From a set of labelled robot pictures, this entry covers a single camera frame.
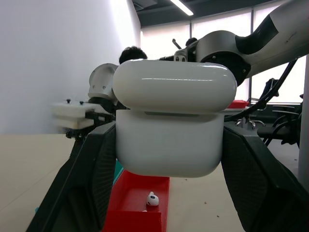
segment white earbud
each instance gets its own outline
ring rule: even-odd
[[[158,206],[159,205],[159,198],[154,195],[154,192],[150,192],[147,197],[147,205],[150,206]]]

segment table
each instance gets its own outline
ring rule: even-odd
[[[73,140],[64,135],[0,136],[0,231],[23,232]],[[221,165],[208,176],[171,178],[167,232],[243,232]]]

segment gray robot arm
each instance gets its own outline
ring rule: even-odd
[[[272,11],[251,35],[214,31],[177,51],[174,60],[223,64],[240,85],[248,77],[309,53],[308,8],[307,0],[289,1]]]

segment black hair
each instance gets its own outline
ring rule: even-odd
[[[122,64],[130,59],[147,59],[147,56],[139,47],[132,46],[123,50],[119,58],[119,64]]]
[[[195,41],[197,41],[197,38],[190,38],[188,39],[188,41],[185,43],[185,46],[189,46],[190,44],[194,43]]]

